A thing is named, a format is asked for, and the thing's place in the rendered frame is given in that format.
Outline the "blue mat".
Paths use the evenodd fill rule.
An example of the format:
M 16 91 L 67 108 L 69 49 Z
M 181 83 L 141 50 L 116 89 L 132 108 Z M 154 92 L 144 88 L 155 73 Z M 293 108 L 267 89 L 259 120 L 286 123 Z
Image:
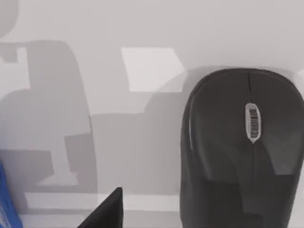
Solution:
M 0 161 L 0 228 L 24 228 L 13 205 L 7 186 L 5 170 Z

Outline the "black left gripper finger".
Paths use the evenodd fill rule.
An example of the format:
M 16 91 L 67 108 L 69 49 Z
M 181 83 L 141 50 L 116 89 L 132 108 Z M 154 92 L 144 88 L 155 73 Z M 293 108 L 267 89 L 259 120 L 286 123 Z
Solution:
M 123 189 L 117 187 L 77 228 L 123 228 Z

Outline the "black computer mouse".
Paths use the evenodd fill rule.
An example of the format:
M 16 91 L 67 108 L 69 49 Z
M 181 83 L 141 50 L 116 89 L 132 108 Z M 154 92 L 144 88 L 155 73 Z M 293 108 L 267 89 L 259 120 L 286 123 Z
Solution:
M 285 76 L 221 69 L 190 91 L 180 134 L 182 228 L 288 228 L 304 99 Z

